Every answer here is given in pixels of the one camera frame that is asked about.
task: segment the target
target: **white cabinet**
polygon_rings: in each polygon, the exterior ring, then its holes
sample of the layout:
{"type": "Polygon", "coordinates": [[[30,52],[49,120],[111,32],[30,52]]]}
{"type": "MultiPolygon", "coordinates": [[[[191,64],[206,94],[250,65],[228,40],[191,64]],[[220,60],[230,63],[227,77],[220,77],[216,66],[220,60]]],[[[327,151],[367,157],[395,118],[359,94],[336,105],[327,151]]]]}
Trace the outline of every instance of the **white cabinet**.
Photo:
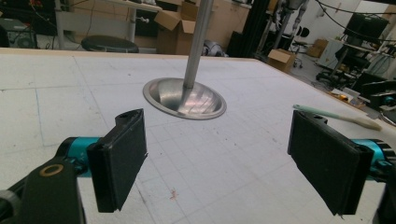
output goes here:
{"type": "Polygon", "coordinates": [[[337,52],[343,44],[338,40],[329,40],[326,49],[321,54],[317,61],[317,64],[323,67],[334,69],[337,65],[338,60],[335,58],[335,52],[337,52]]]}

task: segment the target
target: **stool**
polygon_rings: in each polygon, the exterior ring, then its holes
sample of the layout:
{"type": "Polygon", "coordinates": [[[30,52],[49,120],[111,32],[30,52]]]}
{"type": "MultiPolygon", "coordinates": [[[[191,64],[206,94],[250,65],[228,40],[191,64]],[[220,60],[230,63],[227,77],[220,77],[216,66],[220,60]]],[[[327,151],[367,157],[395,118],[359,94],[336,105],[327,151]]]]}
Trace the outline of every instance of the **stool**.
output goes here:
{"type": "MultiPolygon", "coordinates": [[[[298,53],[300,52],[300,47],[306,48],[306,45],[308,45],[306,42],[304,41],[298,41],[298,40],[294,40],[294,43],[292,43],[293,46],[297,46],[297,50],[295,52],[296,55],[298,55],[298,53]]],[[[294,60],[294,64],[293,67],[297,66],[297,62],[300,62],[300,68],[303,68],[303,61],[301,59],[296,58],[294,60]]]]}
{"type": "Polygon", "coordinates": [[[129,40],[107,35],[91,35],[81,41],[87,51],[104,51],[116,53],[138,53],[137,45],[129,40]]]}

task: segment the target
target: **table surface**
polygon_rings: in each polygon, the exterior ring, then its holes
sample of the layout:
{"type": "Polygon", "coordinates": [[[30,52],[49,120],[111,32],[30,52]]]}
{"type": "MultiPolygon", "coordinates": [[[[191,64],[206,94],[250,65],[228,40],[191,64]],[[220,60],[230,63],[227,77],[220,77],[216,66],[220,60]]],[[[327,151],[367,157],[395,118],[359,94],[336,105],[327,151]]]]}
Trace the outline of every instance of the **table surface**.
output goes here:
{"type": "MultiPolygon", "coordinates": [[[[92,181],[78,184],[89,223],[371,223],[384,184],[367,181],[356,216],[333,217],[287,154],[292,105],[365,114],[255,60],[203,58],[197,81],[227,111],[179,119],[143,97],[158,77],[184,77],[187,58],[144,54],[0,49],[0,189],[54,156],[69,136],[103,136],[125,111],[144,108],[148,158],[122,208],[99,214],[92,181]]],[[[349,138],[381,132],[329,119],[349,138]]]]}

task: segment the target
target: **paint brush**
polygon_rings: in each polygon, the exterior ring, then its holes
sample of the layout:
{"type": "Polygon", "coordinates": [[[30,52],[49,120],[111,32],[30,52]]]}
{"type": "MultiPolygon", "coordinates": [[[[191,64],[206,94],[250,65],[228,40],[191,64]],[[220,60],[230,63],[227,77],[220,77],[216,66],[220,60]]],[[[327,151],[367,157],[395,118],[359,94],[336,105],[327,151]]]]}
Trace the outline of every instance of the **paint brush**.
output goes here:
{"type": "Polygon", "coordinates": [[[294,105],[293,107],[295,109],[302,110],[304,112],[314,113],[314,114],[326,116],[326,117],[333,118],[333,119],[341,119],[341,120],[349,121],[352,123],[356,123],[356,124],[360,125],[361,127],[364,127],[367,129],[373,129],[373,130],[377,130],[377,131],[381,131],[381,129],[382,129],[381,126],[379,126],[379,124],[375,123],[374,121],[372,121],[370,119],[341,116],[341,115],[337,115],[337,114],[334,114],[334,113],[331,113],[328,111],[319,110],[319,109],[312,108],[312,107],[305,106],[305,105],[294,105]]]}

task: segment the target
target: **wire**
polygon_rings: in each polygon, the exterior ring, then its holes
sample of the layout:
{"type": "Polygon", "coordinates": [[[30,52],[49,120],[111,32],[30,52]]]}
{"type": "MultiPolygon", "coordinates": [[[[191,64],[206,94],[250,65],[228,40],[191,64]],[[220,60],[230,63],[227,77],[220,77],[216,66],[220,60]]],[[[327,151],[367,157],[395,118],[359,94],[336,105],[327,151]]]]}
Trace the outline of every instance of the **wire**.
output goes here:
{"type": "Polygon", "coordinates": [[[369,15],[396,15],[396,12],[367,12],[367,13],[364,12],[363,13],[363,12],[348,11],[348,10],[343,10],[343,9],[337,8],[337,7],[331,7],[329,5],[326,5],[326,4],[322,3],[322,2],[320,2],[319,0],[315,0],[315,1],[317,1],[320,5],[323,5],[325,7],[329,7],[329,8],[332,8],[332,9],[336,9],[338,11],[343,11],[343,12],[348,12],[348,13],[369,14],[369,15]]]}
{"type": "MultiPolygon", "coordinates": [[[[359,34],[359,33],[355,32],[355,31],[353,31],[353,30],[351,30],[351,29],[346,28],[345,26],[343,26],[342,24],[340,24],[338,21],[336,21],[335,19],[333,19],[333,18],[330,16],[329,13],[327,13],[327,10],[324,9],[324,7],[323,7],[323,5],[322,5],[321,3],[319,3],[319,5],[320,5],[320,7],[322,8],[323,12],[330,18],[330,20],[332,20],[333,22],[335,22],[337,25],[341,26],[342,28],[344,28],[344,29],[348,30],[349,32],[354,33],[354,34],[356,34],[356,35],[361,35],[361,36],[364,36],[364,37],[369,37],[369,38],[371,38],[370,36],[362,35],[362,34],[359,34]]],[[[379,40],[379,41],[396,41],[396,40],[387,40],[387,39],[377,39],[377,40],[379,40]]]]}
{"type": "MultiPolygon", "coordinates": [[[[90,30],[91,30],[91,28],[92,28],[92,17],[93,17],[93,9],[95,8],[95,4],[96,4],[96,0],[93,0],[93,6],[92,6],[92,8],[91,8],[91,16],[90,16],[90,26],[88,27],[87,34],[85,34],[85,37],[88,36],[88,34],[90,33],[90,30]]],[[[81,47],[81,43],[79,43],[78,47],[76,47],[75,50],[78,50],[79,47],[81,47]]]]}

